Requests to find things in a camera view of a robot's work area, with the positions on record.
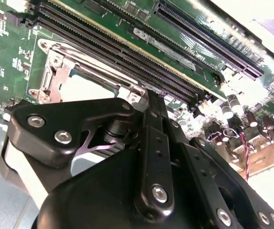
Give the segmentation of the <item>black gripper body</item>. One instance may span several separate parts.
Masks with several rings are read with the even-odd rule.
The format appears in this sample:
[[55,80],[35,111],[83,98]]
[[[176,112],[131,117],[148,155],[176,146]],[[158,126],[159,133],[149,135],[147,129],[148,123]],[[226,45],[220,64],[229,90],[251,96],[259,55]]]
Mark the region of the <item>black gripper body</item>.
[[58,185],[41,206],[37,229],[211,229],[182,170],[171,166],[175,208],[149,223],[134,204],[137,153],[117,153]]

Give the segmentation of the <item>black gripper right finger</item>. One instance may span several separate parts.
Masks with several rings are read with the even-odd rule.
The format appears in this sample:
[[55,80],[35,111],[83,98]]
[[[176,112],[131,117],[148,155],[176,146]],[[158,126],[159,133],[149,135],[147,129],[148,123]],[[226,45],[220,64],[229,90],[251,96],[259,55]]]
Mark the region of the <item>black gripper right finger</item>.
[[168,118],[158,97],[163,125],[171,141],[171,158],[179,161],[202,229],[274,229],[274,210],[214,150],[199,137],[188,140],[178,123]]

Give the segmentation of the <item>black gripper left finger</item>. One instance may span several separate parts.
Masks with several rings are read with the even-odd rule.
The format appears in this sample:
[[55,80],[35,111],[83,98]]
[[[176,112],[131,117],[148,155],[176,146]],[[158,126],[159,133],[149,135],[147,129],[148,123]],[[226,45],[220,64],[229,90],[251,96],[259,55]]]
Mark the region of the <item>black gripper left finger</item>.
[[169,138],[158,97],[144,111],[121,98],[25,105],[11,115],[1,162],[6,178],[41,209],[60,184],[126,150],[137,153],[134,204],[140,215],[170,215],[174,189]]

